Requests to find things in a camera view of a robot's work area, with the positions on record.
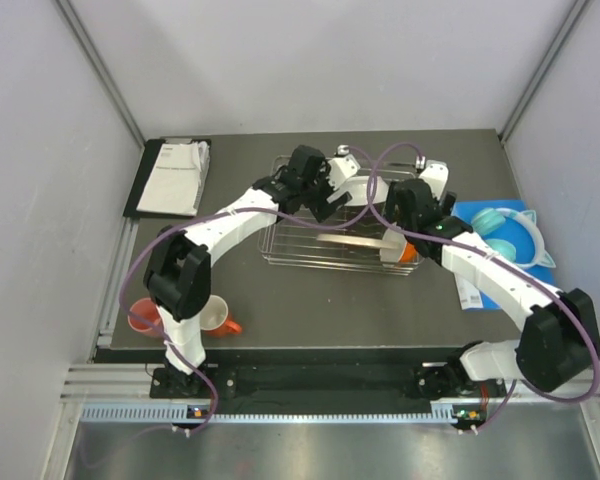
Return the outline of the small white bowl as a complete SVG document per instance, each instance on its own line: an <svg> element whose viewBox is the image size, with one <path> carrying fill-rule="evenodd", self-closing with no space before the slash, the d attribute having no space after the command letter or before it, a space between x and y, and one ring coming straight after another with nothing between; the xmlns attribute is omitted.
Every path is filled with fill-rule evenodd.
<svg viewBox="0 0 600 480"><path fill-rule="evenodd" d="M391 244L380 250L380 261L387 264L413 263L418 259L418 252L406 237L394 230L387 229L382 240Z"/></svg>

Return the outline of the pink cream floral plate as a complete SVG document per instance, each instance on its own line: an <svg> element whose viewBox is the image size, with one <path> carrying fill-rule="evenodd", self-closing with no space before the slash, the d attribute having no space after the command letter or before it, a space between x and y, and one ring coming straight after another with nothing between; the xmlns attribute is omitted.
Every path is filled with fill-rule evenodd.
<svg viewBox="0 0 600 480"><path fill-rule="evenodd" d="M382 239L369 237L337 235L337 234L319 234L316 239L321 242L335 243L347 246L372 248L372 249L390 249L397 250L400 244Z"/></svg>

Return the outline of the metal wire dish rack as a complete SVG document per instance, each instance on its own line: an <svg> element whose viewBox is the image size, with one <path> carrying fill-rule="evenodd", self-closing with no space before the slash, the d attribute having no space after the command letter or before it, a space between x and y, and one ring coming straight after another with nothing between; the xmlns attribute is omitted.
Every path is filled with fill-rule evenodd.
<svg viewBox="0 0 600 480"><path fill-rule="evenodd" d="M408 163L389 162L378 170L378 176L390 183L416 177L413 161ZM350 221L361 211L364 205L341 207L323 225L339 225ZM320 234L332 234L353 237L366 237L374 240L405 240L399 234L388 234L387 228L378 223L370 211L356 224L336 231L321 231L282 220L259 233L259 250L270 264L302 266L323 269L382 272L391 275L407 276L423 261L417 252L412 256L389 252L380 248L347 245L321 241Z"/></svg>

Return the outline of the orange white mug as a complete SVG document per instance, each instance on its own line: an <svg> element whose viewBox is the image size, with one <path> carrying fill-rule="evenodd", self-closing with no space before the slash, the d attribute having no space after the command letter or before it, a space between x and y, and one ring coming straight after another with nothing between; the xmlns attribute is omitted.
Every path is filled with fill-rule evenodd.
<svg viewBox="0 0 600 480"><path fill-rule="evenodd" d="M217 295L211 295L201 310L200 328L207 335L217 338L239 335L243 331L242 326L234 320L226 301Z"/></svg>

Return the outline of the pink plastic cup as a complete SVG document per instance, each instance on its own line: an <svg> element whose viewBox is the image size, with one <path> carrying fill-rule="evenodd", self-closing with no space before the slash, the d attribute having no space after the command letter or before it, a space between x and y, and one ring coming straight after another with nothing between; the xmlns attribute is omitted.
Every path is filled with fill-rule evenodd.
<svg viewBox="0 0 600 480"><path fill-rule="evenodd" d="M149 297L137 300L130 307L127 321L136 333L150 338L162 337L162 319L158 308Z"/></svg>

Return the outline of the white blue-rimmed plate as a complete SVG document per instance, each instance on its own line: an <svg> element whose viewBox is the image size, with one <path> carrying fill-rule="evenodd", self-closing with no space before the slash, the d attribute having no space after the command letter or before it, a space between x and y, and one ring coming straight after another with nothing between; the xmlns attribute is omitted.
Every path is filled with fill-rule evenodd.
<svg viewBox="0 0 600 480"><path fill-rule="evenodd" d="M364 207L368 204L367 185L368 176L355 176L348 179L342 189L349 194L350 199L346 203L348 207ZM380 176L376 178L376 190L373 204L384 203L389 192L389 184Z"/></svg>

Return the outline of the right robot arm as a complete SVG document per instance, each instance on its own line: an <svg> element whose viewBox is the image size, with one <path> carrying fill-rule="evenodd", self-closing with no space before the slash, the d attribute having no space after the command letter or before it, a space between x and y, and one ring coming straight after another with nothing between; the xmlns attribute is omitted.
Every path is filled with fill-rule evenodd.
<svg viewBox="0 0 600 480"><path fill-rule="evenodd" d="M449 362L449 388L467 396L483 380L517 380L549 397L590 370L590 390L597 391L600 338L591 297L580 289L564 292L504 259L452 215L454 201L451 194L438 200L422 179L393 182L382 216L419 255L485 293L520 331L515 341L466 346Z"/></svg>

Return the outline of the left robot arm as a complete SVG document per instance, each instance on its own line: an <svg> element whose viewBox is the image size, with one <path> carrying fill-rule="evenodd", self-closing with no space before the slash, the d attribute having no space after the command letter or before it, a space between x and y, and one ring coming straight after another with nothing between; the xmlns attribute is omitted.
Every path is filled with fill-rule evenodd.
<svg viewBox="0 0 600 480"><path fill-rule="evenodd" d="M300 145L275 173L255 181L208 220L165 232L167 237L151 253L143 283L162 319L172 384L183 395L196 396L206 387L207 374L200 367L206 358L200 323L211 296L215 262L252 234L301 208L318 222L327 220L351 199L344 185L359 169L345 149L328 158L314 147Z"/></svg>

